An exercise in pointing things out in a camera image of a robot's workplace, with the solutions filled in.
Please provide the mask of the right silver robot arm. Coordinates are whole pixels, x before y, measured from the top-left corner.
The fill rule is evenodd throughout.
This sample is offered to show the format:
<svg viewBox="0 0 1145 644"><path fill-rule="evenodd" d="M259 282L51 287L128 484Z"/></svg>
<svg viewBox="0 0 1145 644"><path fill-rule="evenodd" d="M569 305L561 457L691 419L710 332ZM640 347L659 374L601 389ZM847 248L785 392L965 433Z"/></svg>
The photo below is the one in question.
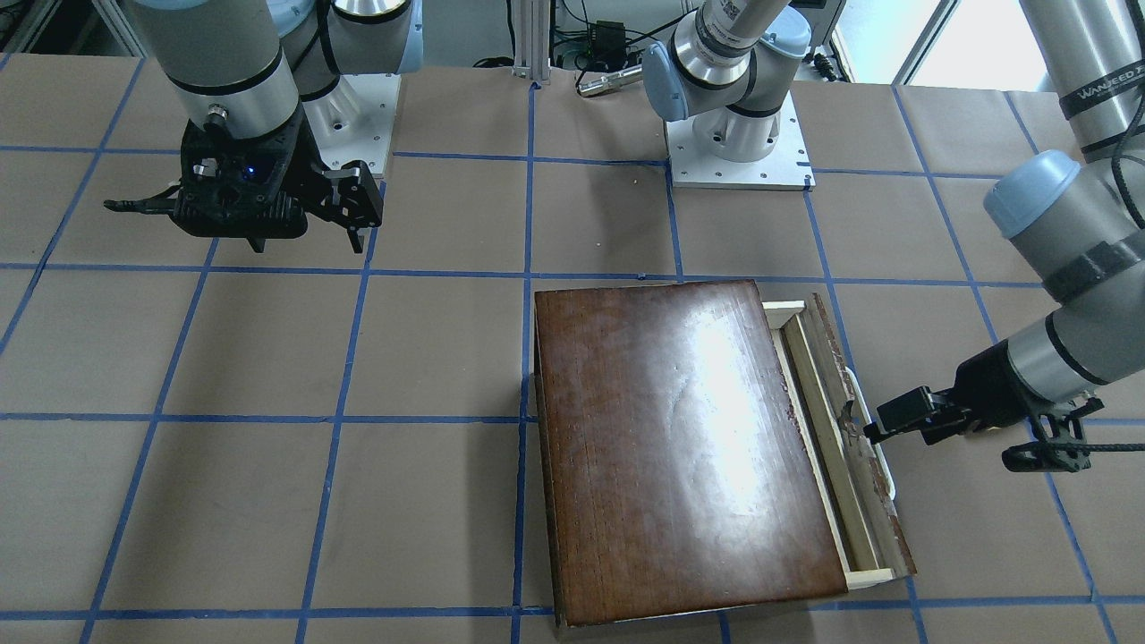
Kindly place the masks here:
<svg viewBox="0 0 1145 644"><path fill-rule="evenodd" d="M420 1L131 1L188 121L180 178L117 213L166 215L202 238L303 236L339 225L352 251L382 223L377 168L344 151L371 142L376 107L354 76L402 76L424 62Z"/></svg>

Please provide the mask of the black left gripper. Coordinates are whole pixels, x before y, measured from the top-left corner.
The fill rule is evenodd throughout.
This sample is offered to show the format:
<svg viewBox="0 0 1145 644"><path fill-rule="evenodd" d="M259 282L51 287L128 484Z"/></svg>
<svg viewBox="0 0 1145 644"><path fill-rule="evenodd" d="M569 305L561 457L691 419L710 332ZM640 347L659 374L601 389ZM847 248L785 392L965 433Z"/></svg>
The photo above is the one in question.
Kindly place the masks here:
<svg viewBox="0 0 1145 644"><path fill-rule="evenodd" d="M919 432L924 443L935 445L951 435L1028 421L1034 440L1002 451L1006 470L1076 473L1090 468L1098 449L1088 443L1082 421L1104 408L1099 398L1088 398L1080 407L1043 402L1014 371L1009 341L1001 341L963 362L950 390L919 386L878 406L863 435L876 445Z"/></svg>

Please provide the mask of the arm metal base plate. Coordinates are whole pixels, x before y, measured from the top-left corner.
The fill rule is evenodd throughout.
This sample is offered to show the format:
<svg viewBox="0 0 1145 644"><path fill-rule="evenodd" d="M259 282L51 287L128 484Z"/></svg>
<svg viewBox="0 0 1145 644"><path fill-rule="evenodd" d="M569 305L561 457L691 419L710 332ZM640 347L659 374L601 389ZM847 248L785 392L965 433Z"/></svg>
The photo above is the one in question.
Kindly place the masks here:
<svg viewBox="0 0 1145 644"><path fill-rule="evenodd" d="M402 81L398 74L344 76L323 97L303 102L327 167L365 162L378 180L387 175Z"/></svg>
<svg viewBox="0 0 1145 644"><path fill-rule="evenodd" d="M818 186L793 95L777 113L728 107L664 125L672 181L694 189L810 191Z"/></svg>

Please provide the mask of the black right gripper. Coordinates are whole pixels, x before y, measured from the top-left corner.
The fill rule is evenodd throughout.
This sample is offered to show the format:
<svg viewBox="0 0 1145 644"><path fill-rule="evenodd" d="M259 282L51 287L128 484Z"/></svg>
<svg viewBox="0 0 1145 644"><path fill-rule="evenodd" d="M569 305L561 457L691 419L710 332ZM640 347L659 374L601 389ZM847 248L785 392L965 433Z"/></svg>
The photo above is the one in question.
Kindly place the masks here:
<svg viewBox="0 0 1145 644"><path fill-rule="evenodd" d="M346 231L352 252L364 252L365 233L382 223L384 197L365 160L327 170L305 113L261 134L240 131L232 113L189 121L182 138L183 184L295 184L311 176L311 215ZM135 215L174 215L180 183L147 199L104 199L103 209Z"/></svg>

